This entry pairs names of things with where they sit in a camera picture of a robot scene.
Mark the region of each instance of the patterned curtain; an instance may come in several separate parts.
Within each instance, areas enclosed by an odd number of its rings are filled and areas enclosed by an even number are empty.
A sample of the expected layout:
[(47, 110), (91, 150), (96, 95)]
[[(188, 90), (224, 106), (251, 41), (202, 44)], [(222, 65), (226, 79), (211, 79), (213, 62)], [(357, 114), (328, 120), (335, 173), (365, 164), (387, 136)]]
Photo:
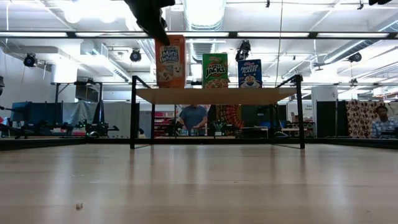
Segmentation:
[(377, 119), (375, 109), (383, 104), (382, 101), (347, 101), (346, 109), (349, 136), (352, 138), (370, 138), (372, 122)]

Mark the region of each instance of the ceiling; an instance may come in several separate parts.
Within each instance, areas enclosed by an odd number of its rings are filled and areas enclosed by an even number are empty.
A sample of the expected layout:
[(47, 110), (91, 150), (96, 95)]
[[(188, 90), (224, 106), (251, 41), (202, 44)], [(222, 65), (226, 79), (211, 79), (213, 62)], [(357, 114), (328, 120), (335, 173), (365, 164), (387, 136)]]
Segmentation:
[[(124, 1), (85, 0), (88, 7), (80, 9), (83, 15), (79, 22), (69, 23), (65, 5), (69, 0), (0, 0), (0, 29), (1, 30), (134, 30), (136, 24), (131, 24), (131, 13)], [(185, 0), (184, 2), (202, 2), (197, 4), (197, 13), (200, 16), (209, 16), (206, 2), (212, 5), (221, 0)], [(391, 1), (385, 6), (369, 6), (364, 1), (362, 10), (357, 10), (359, 0), (271, 0), (270, 7), (266, 1), (260, 0), (226, 0), (223, 23), (220, 30), (225, 31), (330, 31), (330, 32), (377, 32), (380, 24), (386, 21), (398, 21), (398, 0)], [(164, 11), (168, 30), (186, 30), (184, 6), (177, 1), (176, 6), (168, 7)], [(104, 15), (111, 14), (114, 22), (105, 23)], [(109, 49), (109, 58), (117, 63), (129, 75), (139, 75), (146, 82), (154, 82), (154, 68), (150, 57), (137, 40), (134, 39), (95, 39), (95, 45), (104, 44)], [(237, 65), (234, 61), (236, 49), (241, 40), (219, 40), (213, 48), (214, 52), (226, 52), (229, 60), (229, 76), (232, 82), (236, 79)], [(312, 65), (318, 56), (329, 54), (350, 40), (264, 40), (252, 39), (250, 58), (262, 60), (264, 82), (281, 82), (293, 73), (304, 75), (305, 82), (348, 82), (351, 77), (358, 77), (359, 82), (388, 81), (398, 75), (394, 63), (398, 62), (398, 40), (383, 40), (360, 51), (362, 61), (349, 63), (346, 60), (323, 66), (322, 71), (315, 71)], [(23, 46), (58, 47), (63, 52), (80, 60), (80, 45), (82, 40), (58, 39), (10, 39), (8, 47), (21, 48)], [(142, 60), (131, 62), (129, 54), (132, 49), (140, 49)], [(90, 76), (96, 80), (106, 82), (120, 82), (121, 79), (113, 75), (102, 65), (87, 60), (80, 60), (92, 69), (79, 69), (79, 76)], [(201, 77), (200, 65), (189, 61), (191, 78)], [(391, 65), (391, 69), (380, 71), (379, 68)]]

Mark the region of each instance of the seated person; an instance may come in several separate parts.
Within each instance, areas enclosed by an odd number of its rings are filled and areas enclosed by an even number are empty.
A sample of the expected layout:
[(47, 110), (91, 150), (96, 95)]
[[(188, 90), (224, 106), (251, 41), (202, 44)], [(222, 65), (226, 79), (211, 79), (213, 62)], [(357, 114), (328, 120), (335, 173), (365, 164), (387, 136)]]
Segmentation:
[[(207, 123), (207, 110), (199, 105), (190, 105), (185, 107), (177, 120), (183, 125), (183, 129), (200, 129), (205, 127)], [(205, 130), (198, 130), (199, 136), (205, 135)]]
[[(388, 109), (385, 106), (378, 106), (376, 113), (379, 118), (372, 123), (372, 138), (395, 138), (394, 131), (398, 128), (398, 121), (394, 118), (389, 118), (387, 115)], [(391, 135), (383, 134), (383, 132), (391, 131)]]

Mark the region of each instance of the wooden floor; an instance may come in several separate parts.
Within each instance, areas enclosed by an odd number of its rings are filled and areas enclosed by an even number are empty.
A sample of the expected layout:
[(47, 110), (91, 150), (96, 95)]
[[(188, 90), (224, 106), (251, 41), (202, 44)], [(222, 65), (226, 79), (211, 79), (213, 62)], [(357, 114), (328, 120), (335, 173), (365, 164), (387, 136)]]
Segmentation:
[(330, 145), (0, 152), (0, 220), (396, 224), (398, 152)]

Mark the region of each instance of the white ceiling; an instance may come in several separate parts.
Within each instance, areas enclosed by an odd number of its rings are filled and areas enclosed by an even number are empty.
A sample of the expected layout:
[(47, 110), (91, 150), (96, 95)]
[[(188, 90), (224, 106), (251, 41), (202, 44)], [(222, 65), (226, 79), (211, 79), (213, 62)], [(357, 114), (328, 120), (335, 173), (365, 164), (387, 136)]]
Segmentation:
[[(0, 0), (0, 29), (7, 29), (7, 8), (8, 8), (8, 29), (9, 30), (128, 30), (126, 26), (126, 17), (129, 16), (128, 8), (124, 1), (111, 1), (110, 11), (116, 12), (116, 20), (112, 23), (104, 23), (99, 17), (86, 17), (76, 24), (70, 24), (65, 20), (65, 13), (61, 6), (68, 0), (59, 1), (5, 1)], [(282, 28), (284, 31), (333, 31), (333, 32), (374, 32), (376, 26), (393, 16), (398, 20), (398, 0), (382, 6), (368, 6), (364, 1), (364, 8), (357, 10), (359, 0), (286, 0), (281, 7), (281, 0), (271, 0), (270, 8), (265, 7), (266, 1), (260, 0), (227, 0), (222, 30), (226, 31), (276, 31)], [(174, 6), (165, 10), (165, 18), (169, 25), (169, 30), (185, 30), (182, 7)], [(217, 52), (229, 53), (229, 72), (233, 79), (236, 76), (236, 62), (234, 55), (236, 47), (241, 40), (225, 40), (224, 44), (216, 44)], [(80, 43), (82, 40), (30, 40), (30, 39), (12, 39), (9, 45), (17, 44), (21, 46), (54, 46), (70, 54), (71, 56), (80, 54)], [(151, 62), (141, 50), (142, 60), (140, 62), (131, 62), (128, 59), (132, 49), (137, 49), (140, 45), (137, 40), (128, 39), (96, 39), (97, 44), (104, 44), (111, 50), (109, 57), (116, 61), (125, 71), (132, 75), (139, 75), (148, 82), (154, 81), (153, 74), (150, 74)], [(317, 40), (317, 54), (330, 53), (348, 40)], [(250, 40), (252, 53), (251, 58), (262, 59), (262, 69), (265, 82), (275, 82), (276, 75), (280, 77), (299, 64), (308, 56), (315, 54), (313, 40)], [(398, 40), (380, 41), (371, 47), (361, 51), (363, 61), (353, 63), (351, 74), (351, 65), (349, 62), (340, 61), (332, 65), (325, 66), (322, 74), (316, 74), (310, 69), (310, 62), (303, 63), (299, 67), (299, 72), (305, 74), (306, 82), (325, 81), (328, 72), (337, 71), (339, 80), (347, 82), (351, 76), (374, 71), (384, 65), (398, 62), (397, 50), (391, 50), (398, 47)], [(370, 59), (374, 56), (391, 50), (388, 54)], [(277, 63), (278, 53), (284, 55), (280, 58), (279, 66)], [(120, 81), (110, 73), (104, 72), (97, 65), (89, 64), (96, 70), (99, 80)], [(398, 75), (398, 70), (389, 73), (377, 74), (376, 78), (393, 77)]]

